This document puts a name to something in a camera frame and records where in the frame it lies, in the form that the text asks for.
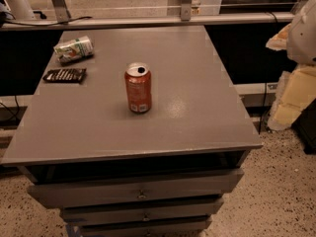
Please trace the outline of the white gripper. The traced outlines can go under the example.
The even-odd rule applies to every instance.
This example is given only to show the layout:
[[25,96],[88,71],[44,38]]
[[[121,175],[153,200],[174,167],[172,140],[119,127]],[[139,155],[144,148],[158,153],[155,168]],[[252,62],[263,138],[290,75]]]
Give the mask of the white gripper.
[[287,57],[299,63],[292,72],[283,71],[279,77],[268,118],[269,129],[285,130],[316,99],[316,0],[308,0],[266,47],[286,50]]

